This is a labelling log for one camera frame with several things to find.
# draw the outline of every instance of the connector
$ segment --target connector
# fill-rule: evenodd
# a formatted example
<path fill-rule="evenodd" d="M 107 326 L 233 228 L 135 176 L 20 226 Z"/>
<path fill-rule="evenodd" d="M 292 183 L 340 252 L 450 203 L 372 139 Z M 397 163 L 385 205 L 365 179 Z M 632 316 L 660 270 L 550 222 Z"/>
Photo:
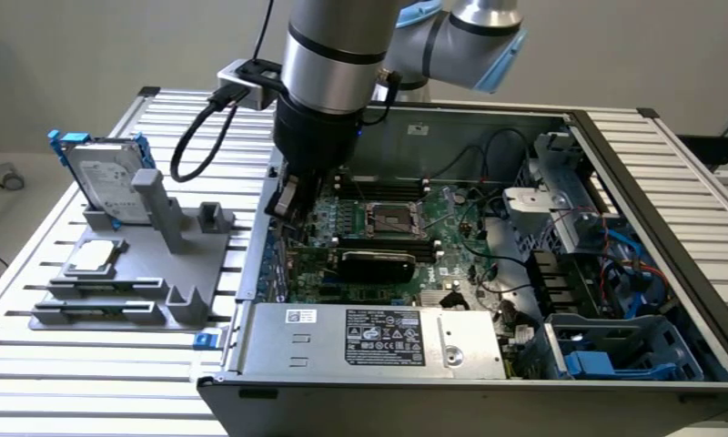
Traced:
<path fill-rule="evenodd" d="M 236 103 L 243 100 L 251 90 L 247 86 L 229 83 L 221 86 L 213 94 L 208 97 L 209 104 L 216 112 L 224 111 L 231 103 Z"/>
<path fill-rule="evenodd" d="M 280 82 L 281 65 L 263 59 L 237 59 L 219 72 L 219 85 L 244 86 L 249 93 L 237 104 L 255 111 L 265 110 L 288 89 Z"/>

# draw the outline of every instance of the small circuit board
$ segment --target small circuit board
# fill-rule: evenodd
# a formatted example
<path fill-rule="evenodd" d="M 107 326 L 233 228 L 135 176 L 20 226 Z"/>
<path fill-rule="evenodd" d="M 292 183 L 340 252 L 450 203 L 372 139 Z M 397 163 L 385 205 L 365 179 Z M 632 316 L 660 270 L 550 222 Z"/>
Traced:
<path fill-rule="evenodd" d="M 462 239 L 475 251 L 491 252 L 478 209 L 468 208 L 455 192 L 455 186 L 439 187 L 414 201 L 380 201 L 339 198 L 325 189 L 305 226 L 307 244 L 287 251 L 289 300 L 438 306 L 458 290 L 470 305 L 482 309 L 488 299 L 475 294 L 478 278 L 492 262 L 467 251 Z M 349 280 L 343 263 L 352 252 L 360 257 L 412 257 L 414 265 L 407 265 L 406 258 L 397 266 L 411 270 L 408 280 L 395 280 L 393 268 L 380 264 L 371 264 L 372 268 L 361 264 L 368 277 Z"/>

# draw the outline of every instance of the power supply label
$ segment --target power supply label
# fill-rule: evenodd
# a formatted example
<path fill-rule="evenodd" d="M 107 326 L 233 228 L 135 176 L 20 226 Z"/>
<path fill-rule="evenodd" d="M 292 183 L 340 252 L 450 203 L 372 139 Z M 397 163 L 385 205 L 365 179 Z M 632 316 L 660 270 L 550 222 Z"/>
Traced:
<path fill-rule="evenodd" d="M 426 366 L 419 311 L 347 310 L 344 359 L 353 366 Z"/>

